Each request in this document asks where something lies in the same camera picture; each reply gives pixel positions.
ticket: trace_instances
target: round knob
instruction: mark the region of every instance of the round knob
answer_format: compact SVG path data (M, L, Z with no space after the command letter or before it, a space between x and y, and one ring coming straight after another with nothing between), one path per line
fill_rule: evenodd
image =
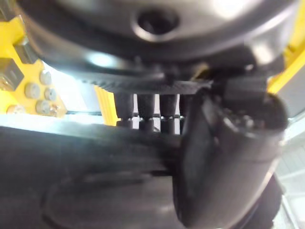
M56 100L56 91L53 88L47 88L44 92L44 97L47 100L55 101Z
M51 106L46 100L39 100L36 103L36 111L41 115L48 115L50 113Z
M25 86L25 95L30 99L38 99L40 96L40 87L36 83L28 83Z
M49 71L43 70L40 73L39 79L40 79L40 82L43 85L51 85L52 84L52 77L51 77L51 73Z

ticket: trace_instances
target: gray metal surface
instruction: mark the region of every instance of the gray metal surface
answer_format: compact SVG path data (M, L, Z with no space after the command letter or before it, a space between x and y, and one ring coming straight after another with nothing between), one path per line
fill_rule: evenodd
M274 173L287 117L274 96L266 103L239 103L235 109L225 102L216 106L202 94L202 99L193 98L183 127L174 179L177 212L188 228L231 228L255 204ZM243 124L241 110L263 126Z
M290 118L305 111L305 67L301 68L292 79L278 92L284 101Z
M292 29L294 12L297 9L296 0L278 0L276 4L273 0L234 0L230 1L230 4L219 0L176 0L174 3L160 0L149 3L123 0L85 2L79 0L57 1L57 3L65 8L69 7L69 11L82 17L87 24L90 24L92 20L95 23L98 21L103 30L91 31L88 30L88 27L84 28L83 24L69 17L69 14L58 10L54 2L45 1L44 6L39 4L33 6L28 4L27 0L21 0L18 10L24 17L35 51L48 61L80 62L85 60L100 67L106 67L105 65L108 64L110 68L121 69L133 68L130 62L118 58L121 55L129 57L135 62L141 62L141 60L189 61L238 45L245 45L252 50L259 64L271 62L286 46ZM143 42L135 35L128 39L133 34L131 20L137 11L146 7L158 6L174 8L178 11L178 16L182 17L181 31L177 31L179 42L155 46ZM43 15L43 9L39 11L36 7L48 7L52 13ZM232 18L226 19L225 12L233 13ZM60 26L63 28L69 28L69 33L60 29L57 21L60 21ZM109 37L111 34L117 34L120 38ZM136 69L139 71L142 64L136 65L138 66Z
M27 38L14 44L14 48L22 63L35 63L38 60L38 56L30 46Z
M0 227L182 229L164 166L179 139L126 133L1 116Z
M15 17L12 0L0 1L0 21L10 21Z
M0 58L0 90L15 91L24 75L13 59Z
M147 9L172 9L179 18L172 39L207 35L230 25L234 20L251 13L263 0L56 0L77 17L99 28L125 37L135 38L132 25L137 15Z

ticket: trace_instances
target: yellow panel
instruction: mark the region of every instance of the yellow panel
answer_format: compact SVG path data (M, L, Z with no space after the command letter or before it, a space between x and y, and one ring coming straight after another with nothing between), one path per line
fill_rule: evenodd
M16 99L9 93L0 90L0 114L5 114L11 105L18 105Z
M275 77L268 85L268 92L276 94L305 64L305 42L287 61L284 72Z
M273 78L268 92L278 93L286 83L305 65L305 0L300 2L299 12L289 46L284 51L286 69Z
M94 86L97 98L99 100L101 113L106 125L116 126L116 122L119 120L116 114L114 96L98 86Z
M44 70L42 61L37 60L34 64L23 64L17 52L15 51L13 45L18 41L24 39L25 37L25 32L22 23L23 22L20 17L15 17L9 22L0 22L0 57L13 59L24 75L24 79L21 81L16 91L1 93L1 106L7 107L8 101L10 103L13 103L13 101L10 99L10 96L8 96L8 93L10 93L10 95L15 99L14 103L16 103L17 101L18 104L22 105L26 109L27 113L38 115L35 109L37 100L30 99L25 96L25 85L27 83L37 83L39 85L41 90L39 100L45 99L44 91L47 87L54 89L55 87L54 85L45 86L40 83L39 75L41 71ZM58 94L57 100L54 102L49 101L49 103L51 106L55 106L58 108L56 114L57 117L62 117L66 114L67 110Z

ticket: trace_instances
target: machine part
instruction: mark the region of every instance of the machine part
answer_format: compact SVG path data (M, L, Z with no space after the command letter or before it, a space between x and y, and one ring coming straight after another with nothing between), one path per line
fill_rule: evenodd
M114 93L113 95L118 118L132 118L134 107L133 94Z
M186 117L187 110L189 105L191 104L193 95L180 95L179 99L179 110L180 110L180 115Z
M164 134L175 134L175 119L174 118L161 118L160 131Z
M38 99L40 97L40 87L37 83L28 83L24 92L30 99Z
M12 0L0 1L0 21L10 21L15 17Z
M0 58L0 89L15 91L24 75L13 59Z
M52 84L52 75L49 71L42 70L39 74L39 80L43 85L51 85Z
M236 103L226 107L204 90L192 100L173 179L177 215L188 228L231 228L274 173L287 127L284 107L273 95L260 103ZM245 114L254 126L240 122Z
M155 95L154 94L139 94L138 96L138 111L140 118L150 119L154 114Z
M292 37L289 41L289 47L286 50L295 52L299 49L301 43L305 40L305 0L300 0L300 5L295 20L295 27Z
M22 41L14 44L14 48L22 63L33 64L38 60L36 53L29 44L28 38L24 38Z
M160 95L160 115L166 118L174 117L177 106L176 94Z
M287 68L284 72L274 79L272 79L268 85L268 92L276 94L279 92L285 84L287 84L294 75L304 66L305 64L305 40L300 44L299 49L291 55L286 65Z
M106 125L115 126L118 119L115 109L113 93L110 93L98 86L94 86L96 96L99 101L101 113Z
M154 131L154 120L148 119L148 120L141 120L139 122L139 130L145 131L145 132L153 132Z
M152 4L152 2L145 3L143 1L136 1L131 3L123 0L115 3L102 0L97 3L94 0L90 0L84 5L82 2L72 0L57 0L56 2L46 0L43 4L32 5L29 4L29 0L18 1L19 10L25 16L27 26L34 29L29 31L32 31L31 34L35 33L36 37L34 39L37 42L35 43L39 46L42 45L38 44L39 37L48 41L44 48L55 45L55 40L51 42L47 38L50 32L43 36L41 33L42 28L54 32L57 39L65 39L65 42L60 42L58 45L71 45L69 42L71 40L74 40L77 44L83 44L84 25L78 23L77 20L74 20L73 17L61 10L58 7L60 5L67 11L81 18L82 21L87 22L87 24L98 24L97 26L100 27L100 30L91 31L96 36L91 36L88 34L89 31L86 31L88 48L115 56L126 56L132 59L139 55L144 62L148 60L155 60L157 62L193 60L206 56L207 54L221 52L225 49L238 46L241 43L245 43L248 47L252 48L260 44L261 37L275 41L275 36L273 35L277 34L278 30L282 31L282 29L287 29L288 26L291 26L294 12L297 9L297 1L287 2L280 0L276 6L271 0L247 1L239 11L236 9L235 15L232 15L232 18L226 19L223 18L224 14L218 11L219 9L223 9L225 12L226 7L228 7L224 6L223 2L207 1L202 3L195 0L188 2L175 0L174 2L160 4L155 0L156 8L160 5L161 9L173 9L173 11L176 11L177 17L179 17L181 22L179 32L175 36L175 42L164 47L161 44L160 46L151 46L150 43L140 41L134 34L132 26L130 26L131 20L134 18L133 15L135 13L141 13L143 9L150 10ZM43 9L49 9L52 13L45 14ZM60 31L58 25L50 20L50 16L52 18L54 15L56 15L57 20L62 22L62 27L65 27L67 24L69 25L70 36L65 30ZM271 19L276 17L279 19L276 23L269 23ZM207 26L205 23L203 26L202 24L196 23L198 20L208 20L210 24ZM266 25L270 25L271 29L266 31ZM126 38L126 45L124 47L116 46L115 44L124 37ZM286 45L287 40L288 37L281 37L280 41L277 41L279 45L274 45L273 47L269 47L268 42L265 43L270 48L268 54L275 55L275 57L278 56ZM97 41L100 44L98 49L98 46L95 46ZM81 57L74 57L71 59L71 62L78 62L75 58Z
M173 10L159 7L137 13L131 24L139 38L148 42L164 42L177 35L175 29L179 25L179 18Z
M132 125L133 125L133 122L132 120L120 120L120 121L117 121L116 122L116 126L119 126L119 127L126 127L128 129L132 129Z
M181 116L179 122L180 122L180 134L182 135L185 118L183 116Z
M41 60L37 60L34 64L22 63L19 55L16 52L16 49L14 48L15 44L20 41L23 41L26 37L23 25L24 23L20 16L17 16L8 22L0 22L0 58L12 60L12 63L7 65L9 66L9 68L7 68L8 71L6 72L6 75L10 75L12 73L11 71L9 71L9 69L12 67L13 72L15 73L14 75L12 75L12 78L20 78L20 82L16 82L17 88L14 91L0 92L1 114L5 114L10 105L22 105L26 109L28 114L37 115L35 108L37 100L29 99L25 95L25 87L28 83L38 84L42 92L40 93L39 99L44 99L43 92L45 91L46 86L41 84L39 80L39 75L44 69L44 64ZM59 107L56 112L56 117L63 117L67 112L60 96L57 96L57 99L53 102L53 105Z
M215 1L153 2L152 7L151 2L144 1L90 0L84 6L70 0L46 0L37 4L20 0L17 9L23 16L35 52L49 65L109 91L131 94L157 94L158 91L170 94L167 90L172 90L171 94L184 94L184 84L178 84L181 90L177 90L175 81L192 79L203 65L213 72L272 62L289 40L297 9L297 0L279 0L276 5L272 0L247 1L233 18L226 19L223 12L228 12L230 7ZM158 22L168 18L169 13L164 12L172 11L176 15L179 24L170 41L152 44L134 33L132 22L143 24L143 13L144 21L148 22L147 13L151 17L152 11L156 21L151 21L157 25L164 25ZM115 13L116 20L105 23L113 16L111 13ZM198 18L209 21L209 26L193 23ZM198 83L193 82L191 88L200 86ZM186 88L186 94L196 92Z
M267 90L264 76L236 77L224 83L223 99L235 103L240 101L263 100Z
M167 177L180 136L30 115L1 119L0 135L3 228L184 228ZM16 138L19 144L7 144ZM263 199L264 206L274 204Z
M57 97L56 90L54 88L47 88L44 91L44 97L47 100L56 101L56 97Z
M26 110L23 106L20 105L11 105L8 107L6 111L8 115L16 115L16 114L25 114Z
M36 111L41 115L49 115L51 112L51 106L46 100L39 100L36 103Z
M282 195L280 184L272 176L257 203L234 229L271 229L281 206Z

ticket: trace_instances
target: round hole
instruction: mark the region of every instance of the round hole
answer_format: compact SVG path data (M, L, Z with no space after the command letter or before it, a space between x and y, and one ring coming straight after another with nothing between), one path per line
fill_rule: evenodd
M165 35L178 26L178 17L171 10L150 9L140 13L138 25L153 35Z

